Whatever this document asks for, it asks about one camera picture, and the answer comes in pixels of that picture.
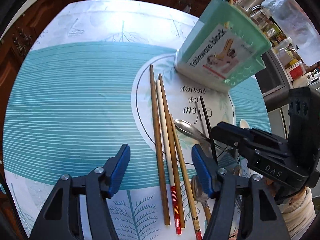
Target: blue gripper pad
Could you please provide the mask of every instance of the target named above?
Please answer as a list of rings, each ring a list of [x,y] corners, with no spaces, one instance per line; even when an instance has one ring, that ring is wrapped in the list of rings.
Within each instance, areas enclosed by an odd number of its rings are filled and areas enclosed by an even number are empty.
[[[108,190],[108,194],[112,197],[115,193],[118,192],[124,173],[128,167],[128,163],[130,161],[130,147],[127,144],[123,144],[117,155],[113,158],[119,158],[116,163],[113,172],[110,176],[110,186]]]
[[[205,156],[199,144],[195,144],[191,150],[191,157],[193,164],[196,168],[196,172],[199,177],[199,181],[201,183],[202,189],[204,193],[208,195],[209,198],[213,198],[213,187],[212,187],[212,176],[210,175],[206,165],[204,164],[204,160],[200,155],[200,151],[203,153],[202,156]]]

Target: sticker label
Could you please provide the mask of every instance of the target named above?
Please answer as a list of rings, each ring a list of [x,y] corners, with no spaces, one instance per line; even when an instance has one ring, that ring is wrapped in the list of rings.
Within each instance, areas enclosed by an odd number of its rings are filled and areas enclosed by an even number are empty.
[[[254,49],[230,29],[218,25],[188,60],[187,65],[204,68],[209,75],[224,80],[239,63],[254,53]]]

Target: table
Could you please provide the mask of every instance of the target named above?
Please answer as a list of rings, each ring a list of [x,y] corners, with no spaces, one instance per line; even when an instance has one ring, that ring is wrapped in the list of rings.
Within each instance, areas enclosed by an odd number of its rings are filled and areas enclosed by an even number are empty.
[[[131,160],[120,191],[108,200],[120,239],[176,236],[171,206],[171,225],[163,223],[149,64],[154,65],[155,74],[164,77],[174,118],[193,122],[205,132],[197,101],[203,95],[212,126],[222,120],[238,124],[244,118],[252,127],[271,131],[253,77],[222,94],[175,72],[174,52],[197,20],[155,4],[91,0],[69,4],[42,32],[18,73],[4,123],[5,176],[28,235],[62,174],[87,174],[127,143]],[[179,139],[192,176],[196,172],[191,147],[196,141],[182,134]],[[245,164],[242,160],[244,176],[249,176]],[[219,165],[232,168],[236,161],[223,154]],[[183,181],[180,186],[186,220],[182,235],[194,239]],[[204,212],[200,203],[196,207],[203,234]],[[90,239],[83,197],[81,217],[85,238]],[[235,209],[233,231],[238,220],[239,210]]]

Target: green plastic container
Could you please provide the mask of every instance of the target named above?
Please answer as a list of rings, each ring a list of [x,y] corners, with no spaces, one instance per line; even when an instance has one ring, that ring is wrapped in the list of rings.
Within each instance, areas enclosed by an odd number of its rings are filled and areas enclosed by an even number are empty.
[[[260,29],[235,6],[211,0],[177,50],[175,68],[206,87],[227,92],[265,68],[261,55],[270,48]]]

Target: metal screw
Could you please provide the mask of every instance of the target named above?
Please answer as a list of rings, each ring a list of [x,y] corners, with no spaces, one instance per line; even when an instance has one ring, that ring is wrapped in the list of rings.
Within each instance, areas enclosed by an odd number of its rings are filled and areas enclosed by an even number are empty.
[[[67,179],[69,179],[70,178],[70,175],[69,174],[63,174],[62,176],[61,176],[61,179],[62,180],[67,180]]]
[[[94,172],[95,172],[95,173],[98,173],[98,174],[99,174],[99,173],[103,173],[103,172],[104,172],[104,169],[103,169],[102,167],[98,167],[98,168],[95,168],[95,169],[94,169]]]
[[[218,172],[222,175],[226,175],[227,174],[227,170],[225,168],[220,168],[218,169]]]
[[[253,174],[253,175],[251,176],[251,178],[253,178],[255,181],[260,181],[260,180],[262,180],[261,177],[260,177],[258,174]]]

